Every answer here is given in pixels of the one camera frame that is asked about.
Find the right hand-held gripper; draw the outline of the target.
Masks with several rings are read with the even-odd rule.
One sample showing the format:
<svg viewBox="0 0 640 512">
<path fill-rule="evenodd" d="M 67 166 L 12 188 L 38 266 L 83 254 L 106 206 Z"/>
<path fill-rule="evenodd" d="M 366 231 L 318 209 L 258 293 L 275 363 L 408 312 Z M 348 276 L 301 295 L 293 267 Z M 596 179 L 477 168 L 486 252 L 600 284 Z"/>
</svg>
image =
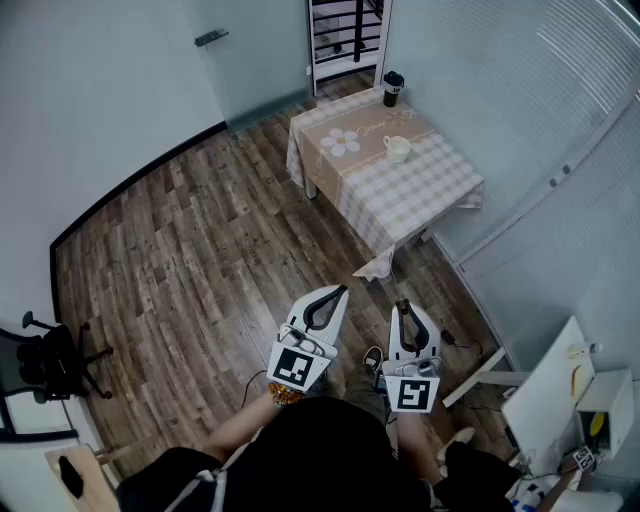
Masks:
<svg viewBox="0 0 640 512">
<path fill-rule="evenodd" d="M 440 385 L 441 331 L 418 305 L 397 301 L 391 311 L 389 359 L 382 381 L 393 412 L 427 414 Z"/>
</svg>

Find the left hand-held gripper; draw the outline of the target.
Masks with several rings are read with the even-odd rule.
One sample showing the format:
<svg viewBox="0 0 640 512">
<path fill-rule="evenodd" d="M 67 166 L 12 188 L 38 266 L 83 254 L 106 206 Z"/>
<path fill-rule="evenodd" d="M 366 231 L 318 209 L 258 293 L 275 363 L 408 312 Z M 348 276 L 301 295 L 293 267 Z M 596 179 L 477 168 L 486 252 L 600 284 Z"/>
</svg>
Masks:
<svg viewBox="0 0 640 512">
<path fill-rule="evenodd" d="M 348 301 L 348 288 L 342 284 L 318 288 L 299 298 L 273 344 L 267 377 L 306 393 L 338 355 L 333 345 Z"/>
</svg>

